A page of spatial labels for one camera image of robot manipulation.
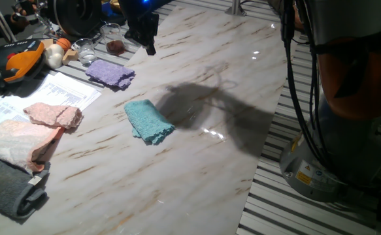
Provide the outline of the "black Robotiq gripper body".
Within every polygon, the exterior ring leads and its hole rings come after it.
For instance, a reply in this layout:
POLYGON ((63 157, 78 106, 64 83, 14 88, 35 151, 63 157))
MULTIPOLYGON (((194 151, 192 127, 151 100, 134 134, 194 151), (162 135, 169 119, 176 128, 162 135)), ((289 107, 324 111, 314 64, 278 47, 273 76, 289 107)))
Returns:
POLYGON ((147 28, 153 25, 151 0, 118 0, 118 2, 130 28, 147 28))

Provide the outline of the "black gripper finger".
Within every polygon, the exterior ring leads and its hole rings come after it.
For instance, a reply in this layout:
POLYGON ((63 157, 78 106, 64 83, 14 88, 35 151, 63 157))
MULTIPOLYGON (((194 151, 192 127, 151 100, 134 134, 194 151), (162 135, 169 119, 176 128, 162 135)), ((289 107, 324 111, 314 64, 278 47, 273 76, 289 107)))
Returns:
POLYGON ((148 55, 155 55, 155 46, 154 44, 150 44, 149 39, 150 19, 143 19, 137 22, 128 20, 127 24, 129 29, 125 34, 125 38, 135 44, 140 44, 146 50, 148 55))
POLYGON ((150 13, 150 30, 149 30, 150 44, 154 44, 154 37, 157 35, 158 25, 159 25, 159 14, 151 12, 150 13))

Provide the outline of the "person hand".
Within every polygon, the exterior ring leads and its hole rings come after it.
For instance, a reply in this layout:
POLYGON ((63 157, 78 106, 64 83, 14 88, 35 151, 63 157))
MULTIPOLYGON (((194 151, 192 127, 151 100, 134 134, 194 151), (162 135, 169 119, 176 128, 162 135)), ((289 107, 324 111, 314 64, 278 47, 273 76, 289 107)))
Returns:
POLYGON ((12 9, 14 13, 10 17, 10 21, 18 27, 25 28, 39 22, 37 13, 37 2, 34 0, 17 1, 12 9))

